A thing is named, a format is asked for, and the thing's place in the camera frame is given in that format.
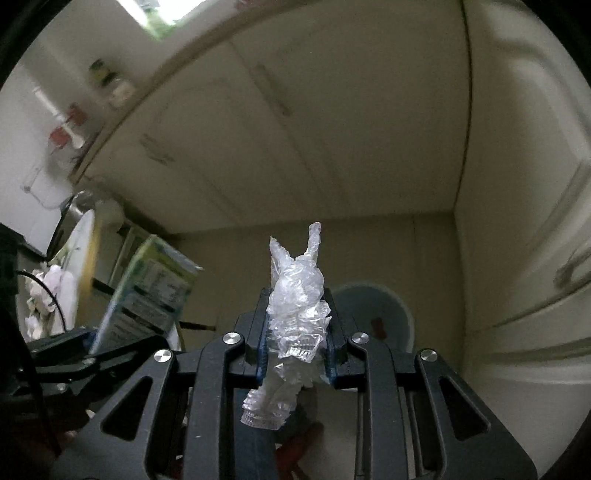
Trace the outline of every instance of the twisted plastic bag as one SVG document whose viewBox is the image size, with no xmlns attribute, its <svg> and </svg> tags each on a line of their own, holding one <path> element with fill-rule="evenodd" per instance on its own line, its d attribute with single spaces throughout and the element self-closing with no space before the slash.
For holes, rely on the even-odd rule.
<svg viewBox="0 0 591 480">
<path fill-rule="evenodd" d="M 316 267 L 320 228 L 318 222 L 309 226 L 308 248 L 296 259 L 271 237 L 267 376 L 242 406 L 241 421 L 252 427 L 279 429 L 295 410 L 301 388 L 323 376 L 319 349 L 326 346 L 330 308 L 321 300 L 324 277 Z"/>
</svg>

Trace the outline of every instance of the black cable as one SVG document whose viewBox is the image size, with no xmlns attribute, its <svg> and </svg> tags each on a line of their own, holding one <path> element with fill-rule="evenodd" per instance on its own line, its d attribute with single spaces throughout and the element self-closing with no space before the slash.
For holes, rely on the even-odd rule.
<svg viewBox="0 0 591 480">
<path fill-rule="evenodd" d="M 21 332 L 18 329 L 17 322 L 10 317 L 8 311 L 2 305 L 0 305 L 0 317 L 0 330 L 4 331 L 5 337 L 10 338 L 11 343 L 14 345 L 21 361 L 22 371 L 27 377 L 27 382 L 31 389 L 31 396 L 35 402 L 39 420 L 41 420 L 41 425 L 47 436 L 47 441 L 53 452 L 58 456 L 61 454 L 61 447 L 57 441 L 56 434 L 51 428 L 49 415 L 47 414 L 47 407 L 45 405 L 45 400 L 43 399 L 43 389 L 37 378 L 37 370 L 35 369 L 35 363 L 33 363 L 31 352 L 29 352 L 25 339 L 22 337 Z"/>
<path fill-rule="evenodd" d="M 45 285 L 35 275 L 33 275 L 32 273 L 29 273 L 25 270 L 18 270 L 17 275 L 22 275 L 23 277 L 27 277 L 27 278 L 30 278 L 31 280 L 35 280 L 37 283 L 39 283 L 40 286 L 43 287 L 43 289 L 49 294 L 49 296 L 53 300 L 53 303 L 56 304 L 57 311 L 60 313 L 61 326 L 64 327 L 64 332 L 67 332 L 68 329 L 66 328 L 66 318 L 64 317 L 64 312 L 61 310 L 60 304 L 57 301 L 57 298 L 55 297 L 55 295 L 53 293 L 51 293 L 51 290 L 49 288 L 47 288 L 47 285 Z"/>
</svg>

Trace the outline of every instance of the round trash bin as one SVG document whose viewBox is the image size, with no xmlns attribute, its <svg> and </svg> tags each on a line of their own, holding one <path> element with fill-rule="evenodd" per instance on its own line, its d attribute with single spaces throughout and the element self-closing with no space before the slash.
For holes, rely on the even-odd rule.
<svg viewBox="0 0 591 480">
<path fill-rule="evenodd" d="M 412 352 L 414 320 L 402 300 L 390 289 L 369 283 L 347 284 L 332 290 L 340 315 L 351 315 L 361 332 Z"/>
</svg>

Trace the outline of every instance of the triangular cutout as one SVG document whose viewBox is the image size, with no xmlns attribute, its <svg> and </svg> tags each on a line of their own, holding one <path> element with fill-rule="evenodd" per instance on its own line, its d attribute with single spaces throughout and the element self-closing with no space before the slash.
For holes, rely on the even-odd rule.
<svg viewBox="0 0 591 480">
<path fill-rule="evenodd" d="M 458 440 L 466 440 L 487 430 L 484 420 L 448 378 L 441 378 L 439 386 L 452 421 L 453 434 Z"/>
<path fill-rule="evenodd" d="M 102 431 L 123 440 L 134 440 L 138 433 L 139 422 L 151 388 L 152 379 L 150 377 L 140 380 L 116 409 L 103 421 L 101 425 Z"/>
</svg>

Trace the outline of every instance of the silver screw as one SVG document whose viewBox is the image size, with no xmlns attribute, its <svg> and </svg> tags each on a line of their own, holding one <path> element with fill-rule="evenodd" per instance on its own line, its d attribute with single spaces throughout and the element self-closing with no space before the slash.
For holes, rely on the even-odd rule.
<svg viewBox="0 0 591 480">
<path fill-rule="evenodd" d="M 369 342 L 369 335 L 363 332 L 356 332 L 351 336 L 351 340 L 353 340 L 354 343 L 359 344 L 367 343 Z"/>
<path fill-rule="evenodd" d="M 223 342 L 228 345 L 234 345 L 240 341 L 240 333 L 230 332 L 223 336 Z"/>
<path fill-rule="evenodd" d="M 426 362 L 434 362 L 437 360 L 437 352 L 435 350 L 431 350 L 427 348 L 421 352 L 421 358 Z"/>
<path fill-rule="evenodd" d="M 163 348 L 162 350 L 158 350 L 154 354 L 154 360 L 156 360 L 158 363 L 161 363 L 161 364 L 168 362 L 172 357 L 173 357 L 173 353 L 170 350 L 166 350 L 166 348 Z"/>
</svg>

